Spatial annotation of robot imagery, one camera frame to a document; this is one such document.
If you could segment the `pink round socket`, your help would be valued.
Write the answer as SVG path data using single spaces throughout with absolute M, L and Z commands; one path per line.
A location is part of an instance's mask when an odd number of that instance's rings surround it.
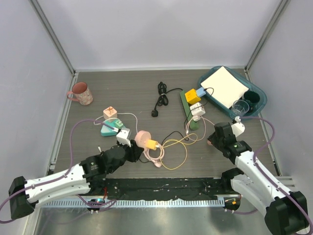
M 146 149 L 146 142 L 150 139 L 151 134 L 148 131 L 141 130 L 136 134 L 134 141 L 138 147 Z

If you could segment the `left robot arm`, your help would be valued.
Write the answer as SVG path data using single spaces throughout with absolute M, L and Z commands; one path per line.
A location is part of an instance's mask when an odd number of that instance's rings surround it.
M 93 155 L 70 169 L 42 178 L 27 180 L 23 176 L 13 180 L 9 188 L 12 220 L 26 217 L 48 202 L 77 194 L 100 195 L 104 180 L 125 162 L 137 162 L 144 148 L 136 141 L 117 145 Z

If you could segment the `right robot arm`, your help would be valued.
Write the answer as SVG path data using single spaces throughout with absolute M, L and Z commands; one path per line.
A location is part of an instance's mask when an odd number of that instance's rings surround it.
M 235 165 L 222 173 L 222 190 L 246 198 L 262 214 L 273 235 L 312 229 L 304 194 L 291 191 L 268 171 L 245 141 L 236 139 L 244 131 L 243 124 L 221 122 L 214 129 L 208 141 Z

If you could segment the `teal triangular socket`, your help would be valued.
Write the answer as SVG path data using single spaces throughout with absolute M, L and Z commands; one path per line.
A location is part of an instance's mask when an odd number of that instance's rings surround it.
M 113 122 L 104 121 L 104 123 L 110 127 L 116 128 L 114 125 L 116 120 L 114 120 Z M 117 133 L 115 131 L 113 131 L 112 129 L 110 129 L 109 127 L 107 127 L 105 125 L 102 126 L 102 128 L 100 130 L 100 134 L 103 137 L 110 137 L 110 136 L 116 136 L 117 135 Z

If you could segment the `peach cube socket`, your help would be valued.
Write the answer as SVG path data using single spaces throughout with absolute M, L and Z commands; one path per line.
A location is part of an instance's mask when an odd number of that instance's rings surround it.
M 118 117 L 117 110 L 110 106 L 103 110 L 103 117 L 105 121 L 113 122 Z

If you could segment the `light blue charger plug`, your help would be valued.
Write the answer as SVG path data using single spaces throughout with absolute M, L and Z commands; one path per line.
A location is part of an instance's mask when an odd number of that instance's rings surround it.
M 199 88 L 196 90 L 196 95 L 198 97 L 202 97 L 202 96 L 206 95 L 206 90 L 204 88 Z

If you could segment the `yellow cube socket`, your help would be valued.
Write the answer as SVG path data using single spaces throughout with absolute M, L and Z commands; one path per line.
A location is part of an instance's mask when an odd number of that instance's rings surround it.
M 185 99 L 190 105 L 194 105 L 201 100 L 201 98 L 197 95 L 197 91 L 195 89 L 191 89 L 186 92 Z

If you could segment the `green power strip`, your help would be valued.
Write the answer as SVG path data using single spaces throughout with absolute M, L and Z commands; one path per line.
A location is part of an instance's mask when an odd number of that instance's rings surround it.
M 188 121 L 190 121 L 189 123 L 189 129 L 192 131 L 196 131 L 199 129 L 199 125 L 197 122 L 194 122 L 192 120 L 192 115 L 191 115 L 191 111 L 190 111 L 190 106 L 189 103 L 187 103 L 186 99 L 185 99 L 185 90 L 182 90 L 180 93 L 180 99 L 181 99 L 181 103 L 183 106 L 183 110 L 185 113 L 185 121 L 184 121 L 184 128 L 187 126 Z

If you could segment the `clear glass cup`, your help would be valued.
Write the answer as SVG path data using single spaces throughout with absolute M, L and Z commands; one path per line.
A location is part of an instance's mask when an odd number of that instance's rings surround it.
M 231 107 L 234 116 L 244 116 L 250 110 L 249 104 L 244 100 L 236 100 Z

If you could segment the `white cube adapter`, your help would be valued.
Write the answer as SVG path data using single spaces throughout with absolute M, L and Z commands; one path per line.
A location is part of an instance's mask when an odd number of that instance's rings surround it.
M 198 122 L 200 120 L 200 116 L 205 114 L 205 109 L 203 105 L 199 102 L 190 106 L 190 111 L 192 115 L 192 120 L 194 122 Z

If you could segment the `dark green cup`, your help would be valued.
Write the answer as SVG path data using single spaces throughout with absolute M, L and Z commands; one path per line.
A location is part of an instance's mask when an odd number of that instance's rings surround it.
M 242 100 L 248 103 L 250 110 L 253 110 L 260 102 L 261 98 L 258 93 L 249 90 L 243 94 Z

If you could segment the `white paper pad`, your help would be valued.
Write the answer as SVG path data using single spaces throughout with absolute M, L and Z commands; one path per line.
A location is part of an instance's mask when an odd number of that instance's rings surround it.
M 249 90 L 247 86 L 237 80 L 224 66 L 216 70 L 212 75 L 208 76 L 201 82 L 203 88 L 218 101 L 221 105 L 230 108 L 233 103 L 240 99 L 245 92 Z

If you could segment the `teal plastic tray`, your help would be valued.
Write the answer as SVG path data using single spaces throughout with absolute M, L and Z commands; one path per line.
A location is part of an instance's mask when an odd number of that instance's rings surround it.
M 267 96 L 259 87 L 226 66 L 211 68 L 199 78 L 198 86 L 209 88 L 205 96 L 229 117 L 234 117 L 231 108 L 237 100 L 248 103 L 249 110 L 244 114 L 247 118 L 257 117 L 267 103 Z

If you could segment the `pink floral mug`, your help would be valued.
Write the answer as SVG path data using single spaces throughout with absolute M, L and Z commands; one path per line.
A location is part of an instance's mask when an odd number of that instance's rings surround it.
M 75 83 L 71 91 L 67 92 L 67 99 L 79 102 L 81 105 L 89 105 L 93 102 L 93 95 L 85 82 Z

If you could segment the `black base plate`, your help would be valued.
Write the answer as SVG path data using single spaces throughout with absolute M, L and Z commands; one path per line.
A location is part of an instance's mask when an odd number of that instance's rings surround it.
M 238 192 L 228 188 L 220 178 L 108 178 L 83 195 L 133 201 L 196 201 L 238 195 Z

